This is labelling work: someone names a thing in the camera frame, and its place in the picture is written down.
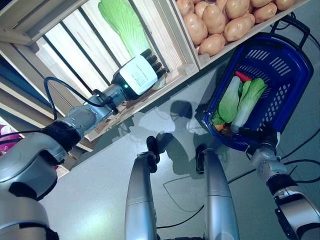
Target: artificial lettuce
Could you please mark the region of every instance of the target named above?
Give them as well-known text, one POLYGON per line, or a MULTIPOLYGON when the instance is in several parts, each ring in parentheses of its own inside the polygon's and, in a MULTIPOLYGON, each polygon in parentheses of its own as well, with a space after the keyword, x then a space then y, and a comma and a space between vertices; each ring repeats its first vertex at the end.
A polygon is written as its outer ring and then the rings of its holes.
POLYGON ((237 114, 231 125, 233 132, 237 133, 239 128, 247 122, 252 110, 266 88, 267 85, 261 78, 244 83, 237 114))
POLYGON ((234 76, 219 103, 218 115, 226 123, 231 123, 237 115, 239 103, 238 89, 240 83, 240 78, 234 76))
POLYGON ((101 0, 100 13, 120 36, 131 57, 149 49, 149 43, 138 16, 126 0, 101 0))
POLYGON ((212 122, 216 125, 222 125, 225 123, 225 121, 219 116, 218 110, 214 112, 212 122))

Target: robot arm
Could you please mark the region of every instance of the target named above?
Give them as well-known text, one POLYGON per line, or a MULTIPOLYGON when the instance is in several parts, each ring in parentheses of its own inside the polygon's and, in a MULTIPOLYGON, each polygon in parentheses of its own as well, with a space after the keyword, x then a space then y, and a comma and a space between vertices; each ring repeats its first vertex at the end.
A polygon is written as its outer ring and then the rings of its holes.
POLYGON ((92 104, 72 108, 62 118, 28 135, 0 160, 0 239, 56 240, 43 206, 38 203, 57 183, 53 166, 124 101, 139 98, 164 74, 150 49, 117 71, 103 92, 94 91, 92 104))
POLYGON ((263 142, 251 158, 274 197, 275 214, 290 240, 320 240, 320 213, 276 157, 276 147, 263 142))

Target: wooden crate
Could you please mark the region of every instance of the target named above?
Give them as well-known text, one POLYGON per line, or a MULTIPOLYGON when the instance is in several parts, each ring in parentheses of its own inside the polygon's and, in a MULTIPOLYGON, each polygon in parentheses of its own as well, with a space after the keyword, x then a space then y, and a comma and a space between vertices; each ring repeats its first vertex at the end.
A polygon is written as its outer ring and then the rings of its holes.
POLYGON ((295 3, 293 6, 291 6, 290 8, 288 8, 287 10, 284 11, 280 11, 279 13, 277 13, 274 17, 272 17, 271 19, 262 22, 260 24, 256 24, 255 26, 253 26, 253 28, 251 28, 251 30, 240 40, 238 41, 234 41, 229 43, 228 45, 226 45, 221 52, 219 52, 217 55, 214 55, 212 57, 209 56, 209 54, 202 54, 202 55, 198 55, 198 51, 196 50, 196 48, 194 47, 194 44, 191 40, 190 34, 188 33, 187 27, 183 21, 183 17, 181 16, 179 10, 178 10, 178 6, 176 4, 175 1, 172 1, 172 7, 174 9, 174 13, 176 14, 179 23, 181 25, 181 28, 183 29, 183 32, 185 34, 185 37, 188 41, 188 44, 192 50, 192 54, 196 60, 196 64, 199 67, 199 69, 203 69, 204 67, 208 66, 209 64, 211 64, 212 62, 214 62, 215 60, 217 60, 218 58, 220 58, 222 55, 226 54, 227 52, 229 52, 230 50, 234 49, 236 46, 238 46, 239 44, 243 43, 244 41, 246 41, 247 39, 251 38, 253 35, 261 32, 263 29, 267 28, 268 26, 270 26, 272 23, 278 21, 279 19, 283 18, 284 16, 288 15, 289 13, 293 12, 294 10, 296 10, 297 8, 301 7, 302 5, 306 4, 307 2, 309 2, 310 0, 295 0, 295 3))
MULTIPOLYGON (((88 140, 96 140, 108 129, 129 118, 199 71, 178 18, 173 14, 170 1, 129 0, 135 5, 138 15, 145 23, 144 30, 149 35, 151 48, 162 64, 167 66, 165 86, 156 91, 149 90, 138 100, 119 106, 119 114, 102 122, 86 136, 88 140)), ((25 0, 13 0, 0 12, 1 55, 46 99, 43 80, 48 76, 62 79, 86 97, 89 97, 90 93, 81 86, 80 79, 90 88, 103 91, 110 84, 113 74, 131 58, 119 36, 101 16, 98 2, 99 0, 29 0, 26 3, 25 0), (85 21, 84 15, 90 18, 109 50, 104 48, 103 43, 85 21), (85 60, 83 51, 66 32, 66 28, 87 53, 87 59, 90 58, 95 66, 85 60), (48 44, 48 40, 57 51, 48 44), (64 61, 57 52, 62 53, 64 61)), ((83 103, 56 82, 50 83, 50 92, 60 116, 65 116, 72 107, 83 103)), ((6 84, 6 89, 0 93, 17 102, 12 106, 9 101, 3 103, 0 100, 3 107, 13 114, 17 115, 18 111, 15 108, 23 104, 25 108, 19 109, 24 111, 18 115, 25 121, 39 128, 52 121, 53 116, 46 106, 32 100, 22 102, 21 92, 9 84, 6 84)), ((88 140, 84 140, 84 145, 81 144, 80 147, 88 150, 85 146, 89 145, 86 142, 88 140)))

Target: plastic basket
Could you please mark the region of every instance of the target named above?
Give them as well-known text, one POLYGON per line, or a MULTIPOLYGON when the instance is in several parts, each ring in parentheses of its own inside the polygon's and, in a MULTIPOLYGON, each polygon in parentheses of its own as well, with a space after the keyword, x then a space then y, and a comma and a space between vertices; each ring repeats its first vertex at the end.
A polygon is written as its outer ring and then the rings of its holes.
POLYGON ((285 129, 314 73, 312 64, 302 51, 310 29, 289 16, 280 21, 293 25, 303 33, 299 45, 275 33, 278 21, 270 33, 258 33, 238 46, 202 118, 208 131, 233 149, 245 151, 248 146, 259 144, 257 140, 240 134, 225 136, 211 122, 236 71, 253 79, 262 78, 268 85, 244 127, 260 131, 262 124, 269 122, 280 133, 285 129))

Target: vegetable in basket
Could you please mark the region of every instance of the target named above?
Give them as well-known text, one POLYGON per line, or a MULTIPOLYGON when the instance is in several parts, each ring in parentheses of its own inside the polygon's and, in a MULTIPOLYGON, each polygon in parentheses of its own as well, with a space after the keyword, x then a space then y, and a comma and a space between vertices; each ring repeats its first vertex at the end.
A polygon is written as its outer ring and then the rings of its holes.
POLYGON ((131 57, 149 49, 149 43, 138 16, 126 0, 101 0, 100 13, 120 36, 131 57))
POLYGON ((240 83, 240 78, 234 76, 219 103, 218 114, 226 123, 231 123, 237 115, 240 83))
POLYGON ((234 133, 237 133, 239 128, 247 122, 252 110, 266 88, 267 85, 261 78, 244 83, 236 117, 231 124, 231 130, 234 133))

